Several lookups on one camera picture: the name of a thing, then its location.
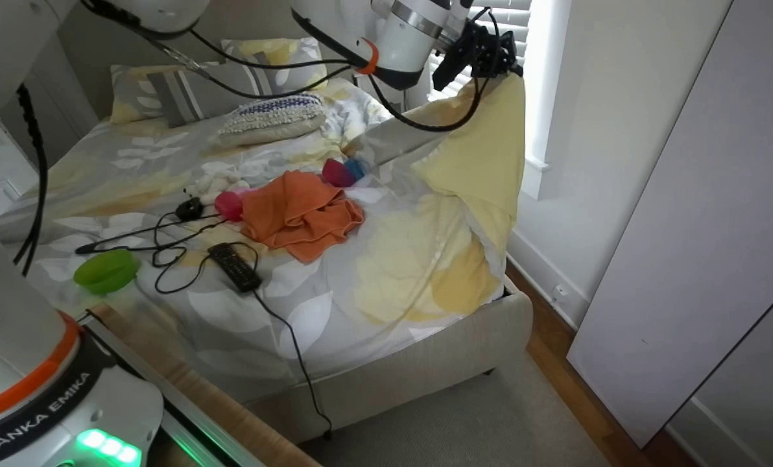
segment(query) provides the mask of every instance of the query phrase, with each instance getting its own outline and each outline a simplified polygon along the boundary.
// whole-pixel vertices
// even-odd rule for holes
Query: white wall
[[[540,200],[511,257],[578,324],[729,0],[573,0]]]

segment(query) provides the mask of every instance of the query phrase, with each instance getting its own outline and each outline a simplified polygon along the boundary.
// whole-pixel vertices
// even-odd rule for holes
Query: green object
[[[132,283],[137,267],[140,259],[132,257],[127,249],[112,249],[83,262],[75,270],[73,280],[96,296],[106,296]]]
[[[143,449],[101,428],[88,428],[75,441],[83,449],[83,454],[101,459],[101,464],[143,464]]]

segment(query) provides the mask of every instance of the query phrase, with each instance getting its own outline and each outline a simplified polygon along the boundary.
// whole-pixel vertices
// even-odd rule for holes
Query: wooden floor
[[[646,449],[638,449],[610,410],[597,400],[586,381],[565,361],[573,340],[573,329],[560,319],[560,314],[542,298],[542,293],[508,265],[508,278],[532,298],[534,304],[534,329],[527,345],[529,355],[537,361],[547,381],[565,400],[578,423],[589,431],[594,444],[612,464],[643,464],[643,467],[695,467],[690,454],[669,436],[659,433]]]

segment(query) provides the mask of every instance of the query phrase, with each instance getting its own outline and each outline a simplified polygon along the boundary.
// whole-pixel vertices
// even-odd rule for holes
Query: white bedsheet
[[[246,241],[236,226],[210,228],[189,244],[189,254],[161,285],[184,285],[200,265],[202,272],[187,291],[171,296],[156,293],[161,270],[148,265],[150,254],[137,254],[143,267],[135,283],[112,296],[88,296],[73,283],[86,257],[73,252],[96,239],[153,226],[187,197],[184,192],[210,202],[220,189],[259,187],[288,169],[316,171],[324,158],[340,156],[348,140],[384,119],[381,106],[348,83],[327,86],[322,96],[332,106],[322,132],[252,150],[208,148],[223,117],[176,130],[161,122],[99,125],[52,171],[31,283],[49,304],[75,317],[109,304],[127,314],[130,324],[161,327],[166,345],[179,345],[197,371],[239,400],[301,381],[291,332],[252,296],[239,296],[213,262],[202,265],[208,246]],[[254,244],[262,252],[259,296],[296,329],[311,376],[342,374],[402,350],[501,293],[506,252],[498,241],[506,239],[482,228],[482,213],[470,202],[470,192],[431,192],[425,182],[431,174],[423,166],[436,166],[441,148],[449,145],[428,140],[350,187],[348,197],[366,210],[366,221],[322,259],[301,265],[285,252]],[[516,192],[521,161],[511,161],[511,150],[516,143],[488,148],[482,158],[488,176],[503,176],[498,184],[516,184]],[[488,208],[490,218],[501,218],[501,231],[514,221],[511,202],[516,205],[516,197]],[[3,221],[3,236],[16,241],[21,231],[16,226],[26,226],[29,218],[31,200]],[[208,221],[166,228],[161,241],[202,223]],[[150,234],[117,241],[117,246],[143,244],[150,244]]]

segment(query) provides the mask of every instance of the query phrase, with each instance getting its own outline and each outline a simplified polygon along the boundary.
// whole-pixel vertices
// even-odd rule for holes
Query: black device
[[[205,213],[205,205],[200,197],[189,197],[187,202],[182,202],[176,208],[179,221],[197,221],[197,218],[202,218],[202,213]]]
[[[257,270],[236,252],[236,244],[215,244],[208,257],[231,278],[236,291],[252,293],[259,288],[262,278]]]
[[[446,49],[441,65],[436,67],[433,88],[446,88],[467,65],[472,70],[472,78],[495,78],[501,73],[521,75],[514,34],[506,31],[495,36],[470,21],[464,26],[464,34]]]

